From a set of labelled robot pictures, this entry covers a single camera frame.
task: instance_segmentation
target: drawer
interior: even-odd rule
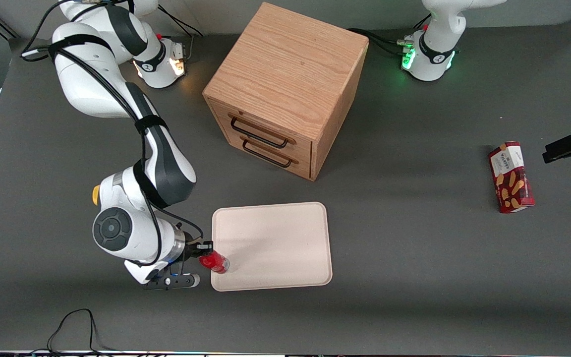
[[[222,104],[211,101],[211,107],[228,142],[243,135],[252,142],[263,144],[272,151],[279,152],[289,158],[310,161],[312,146],[310,140],[276,132],[274,129],[268,128],[267,125],[261,124],[260,119],[250,118],[247,114],[227,108]]]
[[[237,135],[229,143],[260,160],[281,167],[295,175],[310,179],[310,158],[292,158],[282,152],[244,135]]]

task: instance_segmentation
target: green led light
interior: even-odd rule
[[[446,69],[451,68],[451,63],[453,63],[453,57],[455,57],[455,51],[451,54],[451,59],[449,59],[449,64],[446,65]]]
[[[405,69],[409,69],[411,68],[411,65],[413,64],[413,59],[415,58],[415,49],[412,48],[411,51],[405,55],[405,58],[402,60],[402,66]]]

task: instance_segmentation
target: wall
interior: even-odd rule
[[[0,0],[0,18],[23,37],[30,37],[45,9],[55,0]],[[241,33],[262,0],[160,0],[183,21],[205,33]],[[427,12],[419,0],[270,0],[270,2],[340,27],[399,29],[411,27]],[[466,13],[470,27],[549,25],[571,20],[571,0],[509,0],[490,9]],[[144,18],[156,32],[180,30],[157,11]],[[39,33],[49,38],[65,22],[55,10]]]

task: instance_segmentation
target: power cord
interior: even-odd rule
[[[188,55],[186,56],[186,60],[188,61],[189,59],[191,59],[191,56],[193,55],[193,40],[195,39],[195,36],[192,33],[188,32],[188,30],[186,30],[183,25],[186,25],[186,27],[193,29],[193,31],[197,32],[197,34],[199,34],[200,37],[203,37],[204,34],[202,34],[202,32],[200,32],[200,30],[195,29],[195,27],[189,25],[188,23],[182,21],[181,19],[177,18],[176,16],[173,16],[172,14],[170,14],[170,12],[168,12],[164,6],[158,5],[158,9],[161,12],[163,12],[164,14],[166,14],[170,19],[172,19],[173,22],[175,22],[176,25],[179,26],[184,31],[184,33],[186,33],[191,38],[191,43],[190,43],[189,48],[188,48]]]
[[[413,25],[414,29],[419,28],[420,26],[422,26],[422,24],[428,20],[431,17],[431,13],[429,13],[427,16],[425,16],[425,18],[422,18],[422,20],[420,20],[417,24]]]
[[[201,229],[197,224],[195,224],[195,223],[189,221],[188,219],[182,218],[182,217],[180,217],[180,216],[178,216],[178,215],[175,215],[175,214],[173,214],[173,213],[171,213],[171,212],[168,212],[168,211],[166,211],[166,210],[163,210],[162,208],[160,208],[160,207],[158,207],[158,206],[156,206],[156,205],[154,205],[154,207],[156,208],[156,210],[159,210],[160,212],[166,214],[167,216],[173,217],[173,218],[177,219],[178,221],[184,222],[184,223],[188,224],[189,226],[192,226],[193,228],[195,228],[195,229],[200,233],[199,237],[193,238],[193,240],[190,241],[190,242],[188,242],[188,241],[185,242],[186,244],[188,244],[188,245],[195,244],[195,243],[201,241],[200,238],[203,238],[203,237],[204,237],[204,231],[202,231],[202,229]],[[180,267],[180,269],[179,269],[179,274],[182,275],[182,273],[184,273],[184,262],[186,261],[186,249],[184,249],[184,250],[182,251],[182,256],[181,256],[180,259],[181,259],[181,261],[182,261],[182,265],[181,265],[181,267]]]
[[[28,44],[25,45],[25,48],[23,48],[23,50],[21,51],[22,54],[24,54],[25,52],[28,52],[28,50],[30,49],[30,46],[32,45],[34,40],[37,39],[37,35],[39,34],[39,30],[41,30],[41,27],[43,27],[43,23],[46,22],[46,18],[48,18],[48,15],[52,12],[52,10],[61,6],[61,4],[65,4],[66,2],[70,2],[70,1],[74,1],[74,0],[59,0],[59,1],[55,2],[54,4],[52,4],[52,6],[48,7],[48,10],[45,12],[45,14],[43,14],[43,17],[41,18],[41,21],[39,21],[39,25],[37,26],[37,29],[34,30],[34,34],[32,34],[32,36],[30,37],[30,41],[28,41]],[[41,56],[41,57],[38,57],[35,59],[28,59],[28,58],[23,57],[23,56],[20,56],[20,57],[24,61],[27,61],[27,62],[36,62],[36,61],[41,61],[41,60],[47,59],[48,55]]]
[[[356,34],[361,34],[363,36],[367,36],[367,38],[369,38],[369,40],[374,45],[378,46],[379,48],[381,48],[383,51],[387,52],[388,54],[395,55],[395,56],[403,56],[404,55],[401,52],[394,52],[393,50],[390,50],[389,48],[384,46],[384,45],[398,46],[396,41],[392,41],[392,40],[383,38],[382,36],[378,36],[377,34],[374,34],[371,31],[367,31],[367,30],[363,30],[363,29],[351,28],[351,29],[347,29],[347,31],[351,31],[351,32],[355,32]]]
[[[28,52],[28,50],[30,49],[30,46],[32,45],[32,43],[36,39],[36,36],[39,33],[39,30],[41,30],[43,23],[45,22],[48,15],[52,12],[52,10],[54,10],[57,6],[59,6],[63,3],[69,2],[69,1],[77,1],[77,0],[59,0],[58,2],[56,2],[55,4],[50,6],[48,11],[46,11],[46,13],[43,15],[43,18],[41,18],[41,22],[39,22],[37,29],[35,30],[34,34],[32,35],[32,38],[30,38],[30,41],[28,42],[28,44],[26,45],[26,47],[22,51],[22,55],[20,57],[24,61],[40,61],[40,60],[48,58],[48,55],[43,55],[41,57],[34,58],[34,59],[27,58],[27,56],[29,56],[29,55],[47,52],[48,51],[47,46],[36,47],[36,48],[32,49],[31,52]],[[119,3],[119,2],[123,2],[123,1],[124,0],[114,0],[114,3]],[[161,8],[162,8],[161,10],[163,12],[168,14],[168,12],[163,7],[161,7]],[[179,19],[175,18],[171,14],[168,14],[168,16],[170,16],[174,20],[181,22]],[[187,26],[189,26],[193,30],[197,31],[200,34],[200,36],[204,36],[202,34],[202,32],[199,32],[199,30],[195,29],[194,27],[192,27],[190,25],[187,25]],[[192,47],[193,47],[193,36],[191,38],[191,52],[193,52]],[[113,86],[111,86],[111,84],[109,84],[109,82],[97,70],[95,70],[93,67],[91,67],[89,64],[87,64],[86,61],[83,61],[82,59],[71,54],[70,52],[68,52],[67,50],[65,50],[63,48],[56,50],[56,54],[62,55],[66,59],[69,59],[73,63],[77,64],[80,68],[85,70],[89,75],[91,75],[91,77],[93,77],[93,79],[95,79],[98,82],[98,84],[100,84],[105,90],[107,90],[107,92],[116,100],[116,102],[118,102],[118,104],[120,104],[121,108],[123,108],[125,110],[125,113],[127,113],[127,115],[129,115],[129,117],[134,122],[136,122],[138,120],[138,116],[136,115],[134,110],[129,106],[129,103],[127,103],[127,100],[120,94],[120,92],[118,92]],[[144,132],[140,135],[140,139],[141,139],[140,164],[141,164],[142,171],[145,172],[145,162],[147,161],[147,145],[145,144],[145,133]],[[145,203],[147,205],[147,210],[149,210],[149,214],[151,215],[152,221],[154,222],[154,227],[156,228],[158,248],[157,248],[157,252],[156,252],[156,257],[154,258],[154,260],[152,260],[149,263],[143,263],[143,262],[136,261],[136,260],[129,260],[129,262],[132,262],[133,264],[136,264],[138,266],[153,266],[157,262],[157,260],[160,258],[160,255],[162,253],[162,245],[163,245],[162,234],[160,231],[160,226],[158,224],[156,214],[154,213],[154,210],[152,208],[152,203],[149,201],[149,199],[145,195],[145,192],[141,191],[141,193],[142,193],[143,197],[145,197]],[[199,231],[200,238],[204,236],[204,232],[202,231],[202,229],[199,228],[199,226],[197,226],[193,222],[191,222],[187,219],[184,219],[182,217],[179,217],[177,215],[174,215],[173,213],[170,213],[170,212],[163,210],[161,208],[156,207],[156,209],[159,210],[160,212],[165,213],[166,215],[168,215],[170,217],[173,217],[175,219],[178,219],[179,221],[185,222],[185,223],[193,226],[194,228],[197,229],[197,231]]]
[[[165,13],[168,17],[170,17],[173,21],[175,21],[175,23],[177,23],[178,25],[181,23],[183,25],[186,25],[186,27],[192,29],[193,31],[197,32],[197,34],[199,34],[200,37],[203,37],[204,34],[202,34],[202,32],[200,32],[200,30],[195,29],[195,27],[189,25],[188,23],[182,21],[181,19],[177,18],[176,16],[173,16],[172,14],[170,14],[165,7],[163,7],[162,5],[158,5],[158,9],[160,11],[162,11],[163,13]]]
[[[61,328],[63,327],[63,324],[65,323],[65,321],[72,315],[75,314],[77,312],[80,311],[85,311],[89,314],[89,352],[63,352],[63,351],[58,351],[55,350],[52,346],[52,343],[54,341],[54,338],[57,336],[57,334],[61,331]],[[94,348],[93,346],[93,342],[94,342],[94,337],[96,336],[96,340],[97,340],[97,344],[100,348],[102,348],[103,350],[113,350],[115,351],[113,348],[109,348],[107,346],[105,346],[101,341],[100,341],[100,334],[98,334],[98,327],[96,326],[96,321],[94,320],[94,314],[91,312],[90,309],[77,309],[77,310],[73,310],[68,312],[68,314],[65,315],[65,317],[63,317],[63,319],[61,319],[61,323],[58,324],[57,329],[52,332],[52,335],[50,335],[50,338],[48,338],[48,341],[46,343],[46,348],[38,348],[36,350],[30,351],[28,353],[13,353],[13,352],[0,352],[0,357],[37,357],[37,355],[45,355],[46,353],[42,353],[41,351],[46,351],[48,353],[49,356],[74,356],[74,357],[88,357],[88,356],[105,356],[105,357],[114,357],[114,355],[110,355],[108,353],[102,352],[97,350],[96,348]]]

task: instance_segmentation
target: red bottle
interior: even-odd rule
[[[214,250],[213,253],[202,255],[202,257],[199,257],[199,260],[202,266],[207,267],[218,274],[226,273],[230,267],[228,259]]]

